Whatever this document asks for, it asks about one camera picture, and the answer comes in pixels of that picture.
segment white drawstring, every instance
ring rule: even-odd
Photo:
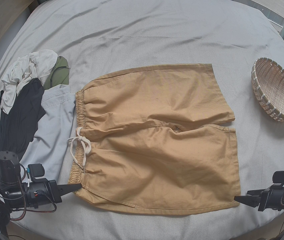
[[[81,169],[83,170],[83,173],[85,173],[85,169],[84,169],[84,166],[85,166],[85,162],[86,162],[86,156],[88,154],[90,154],[91,152],[91,142],[85,138],[84,136],[81,136],[80,135],[80,130],[83,129],[82,127],[78,127],[76,128],[76,137],[73,137],[73,138],[69,138],[68,139],[68,142],[70,141],[71,142],[71,146],[70,146],[70,152],[71,152],[71,156],[73,157],[73,161],[81,167]],[[80,141],[81,144],[82,144],[82,147],[83,147],[83,150],[84,150],[84,157],[83,157],[83,162],[82,162],[82,166],[78,163],[78,160],[76,160],[76,157],[73,155],[73,142],[74,141]]]

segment gray bed sheet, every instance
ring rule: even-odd
[[[259,10],[230,0],[51,0],[36,8],[8,47],[0,79],[17,57],[42,49],[68,60],[72,93],[117,70],[212,63],[236,117],[230,125],[236,128],[242,194],[267,188],[273,172],[284,170],[284,123],[261,109],[251,86],[258,57],[284,67],[284,41]],[[75,128],[76,117],[71,136]],[[67,183],[71,164],[68,150],[60,184]],[[72,193],[57,206],[52,214],[27,213],[18,224],[51,239],[212,240],[238,236],[280,214],[244,205],[190,216],[121,214]]]

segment black garment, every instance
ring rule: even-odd
[[[33,78],[16,96],[9,114],[1,110],[0,151],[15,152],[19,161],[21,160],[38,130],[38,121],[45,114],[41,106],[43,93],[44,88],[40,80]]]

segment woven basket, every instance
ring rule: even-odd
[[[258,58],[252,68],[252,86],[266,113],[284,122],[284,69],[270,58]]]

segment mattress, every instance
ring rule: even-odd
[[[259,10],[230,0],[51,0],[32,12],[8,47],[0,79],[17,57],[42,49],[68,60],[72,93],[117,70],[212,63],[236,118],[228,126],[236,128],[242,194],[267,188],[272,174],[284,170],[284,123],[262,110],[251,86],[258,57],[284,67],[284,41]],[[76,117],[71,137],[75,129]],[[67,183],[71,165],[68,150],[59,184]],[[241,204],[189,216],[133,215],[94,208],[72,193],[62,199],[55,213],[27,213],[18,224],[51,239],[222,240],[280,214]]]

